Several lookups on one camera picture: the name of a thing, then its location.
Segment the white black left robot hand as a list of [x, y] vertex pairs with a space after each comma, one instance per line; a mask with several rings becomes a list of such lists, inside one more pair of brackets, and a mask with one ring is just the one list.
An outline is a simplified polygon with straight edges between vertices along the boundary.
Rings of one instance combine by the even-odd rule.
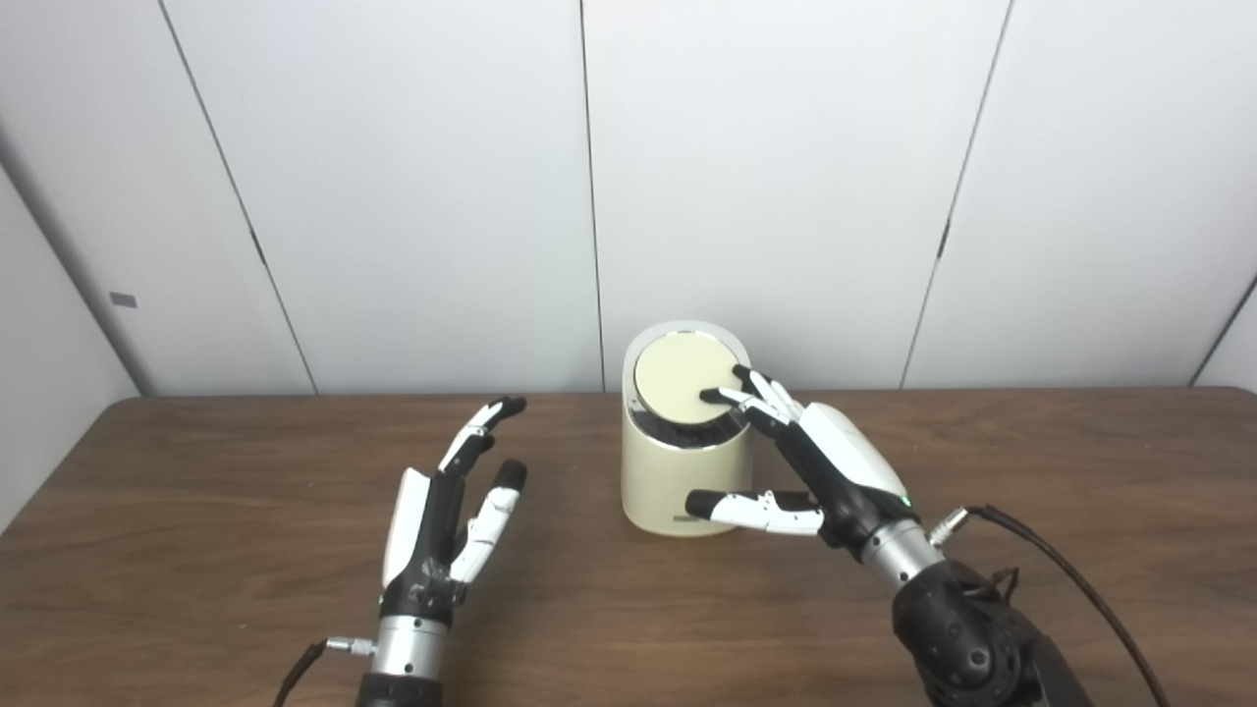
[[528, 468], [505, 460], [469, 520], [460, 520], [466, 478], [495, 444], [499, 421], [525, 411], [525, 398], [485, 404], [455, 434], [435, 470], [403, 470], [383, 551], [382, 621], [409, 616], [453, 625], [453, 613], [488, 564], [515, 513]]

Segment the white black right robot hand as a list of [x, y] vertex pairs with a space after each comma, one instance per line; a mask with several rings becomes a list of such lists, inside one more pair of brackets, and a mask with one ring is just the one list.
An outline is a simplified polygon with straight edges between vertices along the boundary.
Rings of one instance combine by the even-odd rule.
[[799, 492], [688, 492], [691, 517], [771, 533], [816, 533], [862, 559], [896, 530], [921, 528], [908, 491], [869, 438], [836, 408], [804, 406], [772, 377], [733, 367], [739, 387], [709, 387], [701, 403], [724, 404], [771, 439], [803, 482]]

